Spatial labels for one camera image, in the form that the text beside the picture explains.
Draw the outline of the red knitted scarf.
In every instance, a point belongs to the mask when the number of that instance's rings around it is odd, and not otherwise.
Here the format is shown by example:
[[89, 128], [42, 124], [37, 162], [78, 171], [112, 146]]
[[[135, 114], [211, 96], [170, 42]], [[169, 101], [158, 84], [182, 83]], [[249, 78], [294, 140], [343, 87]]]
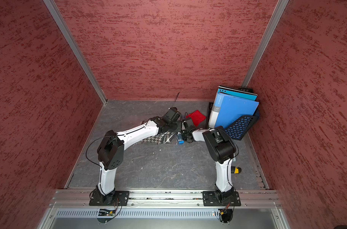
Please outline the red knitted scarf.
[[203, 121], [206, 120], [206, 116], [203, 115], [199, 110], [195, 110], [190, 114], [186, 114], [185, 118], [190, 118], [196, 127], [198, 127]]

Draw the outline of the black white houndstooth scarf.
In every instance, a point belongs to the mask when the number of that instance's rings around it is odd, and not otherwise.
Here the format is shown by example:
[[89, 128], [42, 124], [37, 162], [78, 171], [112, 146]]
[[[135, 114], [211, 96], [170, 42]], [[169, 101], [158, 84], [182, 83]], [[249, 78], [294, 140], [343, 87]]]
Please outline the black white houndstooth scarf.
[[171, 143], [174, 135], [155, 135], [142, 140], [144, 143], [154, 143], [157, 145], [169, 144]]

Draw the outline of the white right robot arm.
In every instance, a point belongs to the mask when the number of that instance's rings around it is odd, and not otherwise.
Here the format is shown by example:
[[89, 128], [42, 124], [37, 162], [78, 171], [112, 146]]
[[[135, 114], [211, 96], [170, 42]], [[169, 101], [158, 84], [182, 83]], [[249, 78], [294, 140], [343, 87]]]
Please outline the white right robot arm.
[[221, 193], [233, 190], [231, 164], [236, 152], [236, 145], [222, 126], [215, 128], [197, 128], [191, 118], [181, 122], [183, 139], [186, 142], [204, 142], [209, 155], [215, 161], [215, 186]]

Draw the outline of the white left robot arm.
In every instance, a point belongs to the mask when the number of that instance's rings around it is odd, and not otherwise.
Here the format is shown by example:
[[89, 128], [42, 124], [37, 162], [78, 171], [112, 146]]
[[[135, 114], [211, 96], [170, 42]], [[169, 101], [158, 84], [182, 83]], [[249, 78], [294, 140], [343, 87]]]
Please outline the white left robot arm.
[[126, 149], [146, 138], [174, 131], [181, 117], [178, 109], [171, 107], [162, 117], [149, 118], [132, 129], [117, 133], [108, 131], [97, 149], [100, 166], [98, 192], [103, 196], [114, 193], [117, 167], [123, 162]]

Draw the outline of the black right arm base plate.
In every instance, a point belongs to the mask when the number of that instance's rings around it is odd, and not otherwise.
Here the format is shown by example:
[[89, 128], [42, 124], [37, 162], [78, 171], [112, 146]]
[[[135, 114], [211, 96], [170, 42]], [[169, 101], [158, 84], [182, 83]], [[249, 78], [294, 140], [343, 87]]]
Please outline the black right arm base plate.
[[237, 191], [230, 190], [228, 192], [220, 191], [203, 191], [204, 206], [227, 206], [240, 207], [241, 200]]

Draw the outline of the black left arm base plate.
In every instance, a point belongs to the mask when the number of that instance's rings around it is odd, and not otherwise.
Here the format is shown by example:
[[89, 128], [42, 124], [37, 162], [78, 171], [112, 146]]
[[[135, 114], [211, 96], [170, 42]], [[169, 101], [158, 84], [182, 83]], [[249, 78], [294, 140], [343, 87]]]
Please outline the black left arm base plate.
[[103, 195], [98, 189], [94, 189], [90, 193], [89, 206], [127, 206], [129, 200], [129, 191], [113, 191], [107, 195]]

